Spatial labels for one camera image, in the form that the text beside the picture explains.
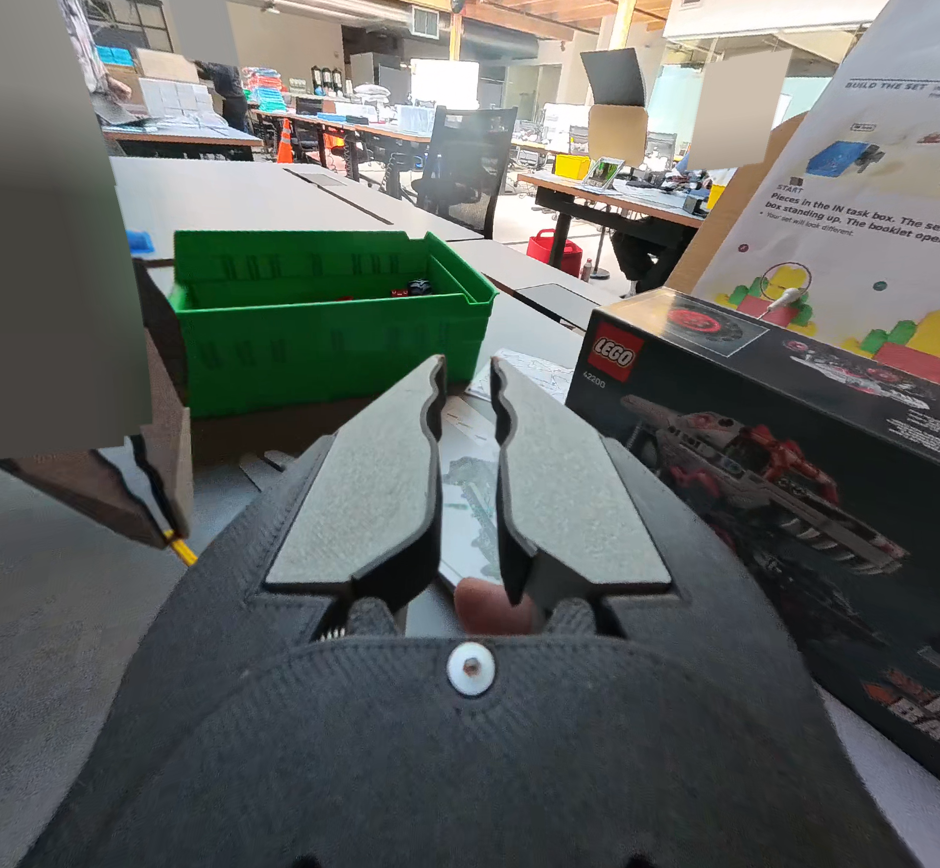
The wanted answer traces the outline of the person's right hand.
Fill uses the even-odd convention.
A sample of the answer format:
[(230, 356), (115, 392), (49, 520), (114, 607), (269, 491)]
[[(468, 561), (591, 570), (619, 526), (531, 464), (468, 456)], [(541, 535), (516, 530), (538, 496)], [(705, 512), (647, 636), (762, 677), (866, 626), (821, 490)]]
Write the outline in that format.
[(527, 594), (514, 605), (502, 585), (484, 580), (461, 580), (454, 589), (453, 604), (458, 622), (470, 636), (529, 635), (541, 624), (539, 611)]

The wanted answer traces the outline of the black toy set box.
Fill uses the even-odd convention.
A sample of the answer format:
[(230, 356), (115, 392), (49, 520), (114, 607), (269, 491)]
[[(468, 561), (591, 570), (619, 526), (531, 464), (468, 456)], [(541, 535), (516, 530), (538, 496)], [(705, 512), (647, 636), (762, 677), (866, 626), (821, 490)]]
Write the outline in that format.
[(938, 358), (659, 288), (594, 310), (566, 404), (711, 527), (823, 688), (938, 776)]

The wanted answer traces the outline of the cardboard box black flap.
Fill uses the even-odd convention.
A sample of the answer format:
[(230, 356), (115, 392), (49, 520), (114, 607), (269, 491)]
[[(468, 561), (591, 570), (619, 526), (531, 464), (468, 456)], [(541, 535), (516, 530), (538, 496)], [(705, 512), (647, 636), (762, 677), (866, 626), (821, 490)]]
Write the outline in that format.
[(643, 163), (648, 136), (645, 81), (633, 48), (582, 52), (593, 103), (588, 112), (592, 159)]

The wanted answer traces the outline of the black mesh office chair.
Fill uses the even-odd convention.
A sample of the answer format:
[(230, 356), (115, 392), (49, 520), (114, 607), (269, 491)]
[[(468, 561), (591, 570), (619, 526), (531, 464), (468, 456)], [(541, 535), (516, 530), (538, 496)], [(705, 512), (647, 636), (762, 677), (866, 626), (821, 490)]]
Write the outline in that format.
[(438, 106), (424, 168), (412, 184), (417, 207), (492, 239), (517, 112)]

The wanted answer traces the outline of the stack of coloured bins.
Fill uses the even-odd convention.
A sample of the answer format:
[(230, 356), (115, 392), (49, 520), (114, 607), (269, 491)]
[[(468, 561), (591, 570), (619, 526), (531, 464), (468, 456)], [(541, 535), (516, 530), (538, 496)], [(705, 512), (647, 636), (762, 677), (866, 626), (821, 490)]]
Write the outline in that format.
[(281, 75), (273, 68), (247, 66), (241, 69), (242, 86), (249, 103), (258, 110), (283, 113), (287, 110)]

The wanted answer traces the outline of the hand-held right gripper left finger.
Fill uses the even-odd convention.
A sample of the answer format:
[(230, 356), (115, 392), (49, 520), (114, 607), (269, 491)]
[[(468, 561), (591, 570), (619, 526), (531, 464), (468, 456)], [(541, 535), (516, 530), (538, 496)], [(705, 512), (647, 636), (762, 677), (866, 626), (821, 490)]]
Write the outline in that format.
[(266, 588), (374, 597), (397, 613), (428, 587), (441, 556), (446, 398), (446, 357), (433, 355), (327, 440)]

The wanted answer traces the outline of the long wooden desk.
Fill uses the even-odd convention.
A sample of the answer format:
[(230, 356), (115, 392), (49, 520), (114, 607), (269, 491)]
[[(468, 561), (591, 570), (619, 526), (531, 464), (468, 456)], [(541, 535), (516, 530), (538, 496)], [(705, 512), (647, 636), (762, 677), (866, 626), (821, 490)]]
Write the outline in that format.
[(264, 146), (257, 137), (228, 126), (212, 128), (168, 121), (104, 125), (101, 133), (129, 157), (252, 162)]

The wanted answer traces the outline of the wooden desk black legs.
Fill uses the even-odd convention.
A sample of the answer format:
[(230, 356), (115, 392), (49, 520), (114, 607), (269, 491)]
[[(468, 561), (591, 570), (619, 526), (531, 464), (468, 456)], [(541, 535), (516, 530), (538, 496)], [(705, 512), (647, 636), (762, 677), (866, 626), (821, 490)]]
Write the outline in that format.
[(616, 250), (632, 249), (653, 263), (634, 278), (644, 293), (665, 285), (707, 216), (687, 210), (686, 194), (624, 187), (598, 193), (581, 182), (554, 174), (524, 173), (518, 178), (536, 189), (535, 203), (558, 214), (548, 263), (559, 268), (573, 219), (606, 229)]

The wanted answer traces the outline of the white instruction poster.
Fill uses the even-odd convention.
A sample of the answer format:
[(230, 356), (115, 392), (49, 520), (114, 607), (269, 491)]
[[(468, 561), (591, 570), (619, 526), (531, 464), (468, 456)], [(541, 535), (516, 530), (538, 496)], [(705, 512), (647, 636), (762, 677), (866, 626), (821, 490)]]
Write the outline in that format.
[(938, 383), (939, 0), (890, 0), (694, 295)]

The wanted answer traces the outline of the green plastic bin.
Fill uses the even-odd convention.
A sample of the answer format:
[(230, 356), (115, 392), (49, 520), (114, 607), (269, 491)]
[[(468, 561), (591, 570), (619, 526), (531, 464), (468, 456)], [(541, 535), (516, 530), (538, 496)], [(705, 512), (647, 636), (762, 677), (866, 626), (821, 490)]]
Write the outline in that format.
[[(416, 279), (429, 297), (390, 298)], [(195, 418), (384, 392), (433, 355), (476, 371), (496, 288), (435, 235), (185, 230), (169, 302)]]

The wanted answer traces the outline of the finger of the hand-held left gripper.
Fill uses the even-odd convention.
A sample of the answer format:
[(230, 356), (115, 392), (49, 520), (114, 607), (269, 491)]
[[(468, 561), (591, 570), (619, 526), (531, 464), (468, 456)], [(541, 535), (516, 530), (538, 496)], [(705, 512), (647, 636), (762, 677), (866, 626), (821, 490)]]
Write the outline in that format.
[(168, 526), (185, 540), (191, 533), (194, 511), (190, 409), (182, 404), (151, 336), (145, 337), (145, 343), (152, 421), (140, 426), (135, 459), (147, 475)]
[(1, 468), (113, 533), (154, 548), (169, 545), (145, 501), (131, 491), (120, 470), (99, 451), (4, 458)]

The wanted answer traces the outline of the stack of white boxes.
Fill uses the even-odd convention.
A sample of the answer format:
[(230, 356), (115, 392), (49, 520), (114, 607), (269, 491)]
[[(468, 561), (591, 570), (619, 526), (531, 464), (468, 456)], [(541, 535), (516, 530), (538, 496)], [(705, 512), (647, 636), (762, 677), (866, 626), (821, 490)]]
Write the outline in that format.
[(212, 96), (203, 84), (147, 77), (139, 78), (138, 84), (151, 118), (204, 118), (215, 113)]

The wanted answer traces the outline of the instruction booklet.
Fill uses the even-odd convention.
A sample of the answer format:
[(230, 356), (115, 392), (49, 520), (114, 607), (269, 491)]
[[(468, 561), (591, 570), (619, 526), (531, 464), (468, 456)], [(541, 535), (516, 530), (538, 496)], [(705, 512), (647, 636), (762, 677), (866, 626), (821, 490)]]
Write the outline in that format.
[(453, 589), (464, 579), (501, 580), (496, 524), (499, 445), (495, 424), (468, 400), (490, 404), (490, 372), (447, 398), (439, 443), (443, 521), (439, 575)]

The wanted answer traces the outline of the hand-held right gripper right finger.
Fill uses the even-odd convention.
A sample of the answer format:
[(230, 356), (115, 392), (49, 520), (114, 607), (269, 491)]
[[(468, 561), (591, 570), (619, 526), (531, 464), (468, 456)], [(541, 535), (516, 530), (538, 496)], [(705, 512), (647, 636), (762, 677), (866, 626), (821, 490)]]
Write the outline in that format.
[(666, 592), (672, 578), (605, 439), (502, 357), (490, 394), (499, 445), (499, 569), (512, 605)]

